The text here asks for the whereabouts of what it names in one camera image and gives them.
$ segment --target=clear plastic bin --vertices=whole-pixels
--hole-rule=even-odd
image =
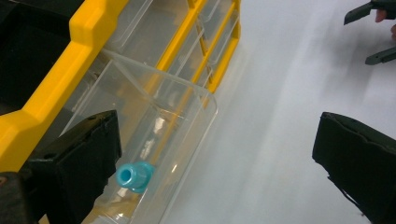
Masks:
[[[156,66],[186,18],[189,5],[186,0],[151,1],[139,0],[136,4],[130,1],[120,21],[135,11],[138,15],[126,22],[122,21],[107,49],[146,65]]]
[[[84,223],[159,223],[217,113],[204,88],[105,51],[107,67],[85,96],[66,130],[92,114],[116,109],[123,154],[117,163],[147,161],[156,171],[144,194],[109,178]]]
[[[107,49],[123,51],[136,25],[145,15],[152,0],[131,0],[119,15],[117,29],[106,43]]]
[[[200,30],[199,32],[196,26],[192,27],[174,62],[170,66],[168,73],[188,81],[193,81],[199,66],[204,60],[204,54],[200,44],[203,33],[204,30]]]
[[[216,64],[219,62],[220,55],[228,46],[228,43],[230,42],[231,33],[233,32],[233,28],[235,28],[235,25],[238,23],[238,21],[239,21],[239,13],[237,11],[234,11],[224,27],[219,42],[217,43],[217,45],[212,51],[212,54],[209,57],[208,61],[210,64]]]
[[[213,43],[215,35],[219,31],[220,25],[224,22],[232,3],[233,0],[208,0],[202,11],[204,14],[200,14],[200,19],[205,30],[205,45],[208,48]]]
[[[199,76],[197,82],[195,83],[197,86],[206,88],[207,82],[213,76],[213,70],[210,66],[205,66],[201,75]]]
[[[206,5],[200,13],[200,19],[202,22],[207,22],[212,18],[213,13],[215,13],[215,10],[216,10],[219,2],[220,2],[220,0],[207,0],[206,1]]]

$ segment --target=white table surface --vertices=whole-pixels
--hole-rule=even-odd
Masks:
[[[369,223],[312,160],[323,111],[396,138],[395,21],[344,26],[368,0],[244,0],[216,117],[165,223]]]

